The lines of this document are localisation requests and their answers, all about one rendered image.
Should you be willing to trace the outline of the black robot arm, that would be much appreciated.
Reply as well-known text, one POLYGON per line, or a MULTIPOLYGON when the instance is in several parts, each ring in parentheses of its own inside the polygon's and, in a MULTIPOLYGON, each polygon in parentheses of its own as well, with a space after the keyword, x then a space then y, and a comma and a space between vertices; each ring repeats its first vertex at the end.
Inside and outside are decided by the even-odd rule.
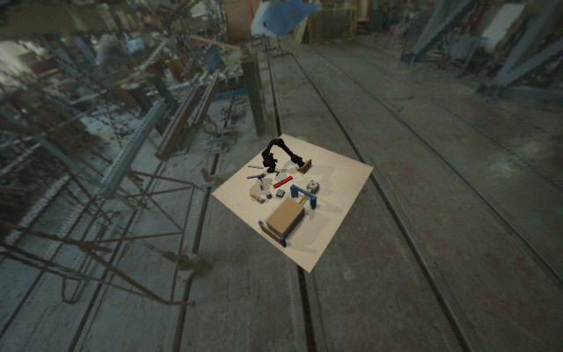
POLYGON ((277 138, 277 139, 272 139, 269 143, 269 145, 267 146, 267 148, 261 153, 264 161, 262 162, 263 165, 265 167, 269 167, 271 162, 274 161, 274 157, 273 157, 273 153, 270 153, 270 150, 272 148, 273 145, 277 145, 281 148, 283 148, 288 155, 291 157, 291 161, 294 162, 295 164, 297 163, 299 168, 303 167, 306 163, 303 162, 303 159, 301 157, 298 157, 296 154, 294 154, 284 143, 284 141, 281 138, 277 138), (270 154, 269 154, 270 153, 270 154))

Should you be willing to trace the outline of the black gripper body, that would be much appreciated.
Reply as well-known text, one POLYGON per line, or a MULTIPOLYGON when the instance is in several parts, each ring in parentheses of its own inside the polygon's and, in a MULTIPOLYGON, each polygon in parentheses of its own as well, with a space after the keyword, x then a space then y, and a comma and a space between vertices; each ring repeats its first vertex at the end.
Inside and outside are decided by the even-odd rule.
POLYGON ((277 162, 278 162, 278 160, 277 160, 277 159, 274 159, 274 161, 273 161, 273 162, 271 162, 271 164, 270 164, 270 168, 268 168, 268 169, 267 169, 267 172, 268 172, 268 173, 273 173, 273 172, 274 172, 274 166, 275 166, 275 162, 277 163, 277 162))

